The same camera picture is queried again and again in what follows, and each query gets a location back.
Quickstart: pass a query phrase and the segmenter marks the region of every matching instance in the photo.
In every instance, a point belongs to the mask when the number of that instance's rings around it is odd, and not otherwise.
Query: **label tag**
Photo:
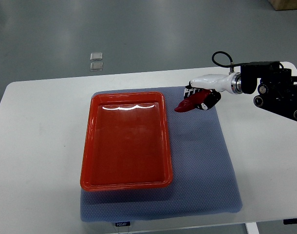
[[[118,222],[118,223],[115,223],[115,226],[116,227],[126,227],[126,226],[130,226],[130,222]]]

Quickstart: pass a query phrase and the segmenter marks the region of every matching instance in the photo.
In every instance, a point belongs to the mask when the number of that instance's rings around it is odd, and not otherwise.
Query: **red tray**
[[[163,94],[92,98],[80,178],[89,192],[166,187],[172,166]]]

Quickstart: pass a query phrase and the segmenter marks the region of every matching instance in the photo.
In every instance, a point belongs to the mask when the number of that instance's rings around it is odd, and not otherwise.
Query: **fabric mat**
[[[82,189],[82,221],[122,222],[240,211],[241,197],[216,109],[175,112],[183,99],[183,90],[184,87],[164,87],[95,94],[144,91],[164,94],[173,181],[158,189],[105,192]]]

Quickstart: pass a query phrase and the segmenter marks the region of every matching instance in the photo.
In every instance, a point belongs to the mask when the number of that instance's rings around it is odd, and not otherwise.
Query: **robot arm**
[[[230,65],[221,65],[214,60],[216,54],[229,57]],[[186,112],[192,109],[209,110],[220,99],[219,92],[231,94],[252,94],[258,86],[259,95],[254,104],[264,110],[297,121],[297,77],[291,76],[291,69],[284,68],[279,61],[250,62],[233,64],[229,54],[218,51],[213,54],[212,61],[221,67],[230,68],[229,75],[204,75],[194,78],[186,86],[184,101],[175,109]],[[241,72],[235,73],[234,67],[240,66]]]

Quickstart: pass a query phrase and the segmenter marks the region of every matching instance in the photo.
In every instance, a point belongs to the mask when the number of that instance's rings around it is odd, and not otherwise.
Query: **plastic tray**
[[[89,192],[172,182],[166,107],[159,92],[92,98],[80,184]]]

